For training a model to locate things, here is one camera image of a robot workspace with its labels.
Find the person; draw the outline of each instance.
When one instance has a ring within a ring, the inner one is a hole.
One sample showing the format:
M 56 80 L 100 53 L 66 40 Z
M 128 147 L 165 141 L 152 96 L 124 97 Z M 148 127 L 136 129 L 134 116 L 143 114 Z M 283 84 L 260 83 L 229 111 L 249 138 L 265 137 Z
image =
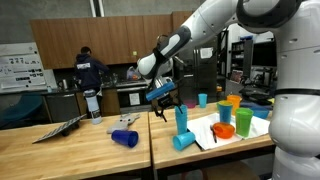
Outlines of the person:
M 97 102 L 101 110 L 102 92 L 101 92 L 101 78 L 100 71 L 104 74 L 109 72 L 109 68 L 102 64 L 99 60 L 91 57 L 92 51 L 89 47 L 84 46 L 80 50 L 80 54 L 76 56 L 75 75 L 82 92 L 94 89 L 97 93 Z M 91 118 L 87 106 L 87 118 Z

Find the table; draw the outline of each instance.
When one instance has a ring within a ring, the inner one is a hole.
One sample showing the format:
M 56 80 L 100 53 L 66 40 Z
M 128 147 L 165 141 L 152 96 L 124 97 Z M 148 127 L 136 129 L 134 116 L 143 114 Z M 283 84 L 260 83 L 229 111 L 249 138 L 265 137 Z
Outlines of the table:
M 216 104 L 208 104 L 205 109 L 196 106 L 188 110 L 188 119 L 196 119 L 217 112 Z M 149 113 L 153 166 L 158 179 L 167 176 L 219 165 L 241 159 L 274 153 L 275 145 L 269 135 L 243 140 L 215 149 L 201 151 L 196 143 L 183 151 L 177 151 L 172 144 L 172 137 L 177 134 L 174 109 L 165 111 L 167 123 L 154 113 Z
M 106 134 L 120 116 L 103 117 L 98 125 L 81 120 L 69 136 L 35 144 L 63 123 L 0 131 L 0 179 L 84 179 L 134 170 L 152 179 L 148 113 L 140 115 L 129 127 L 139 133 L 132 149 Z

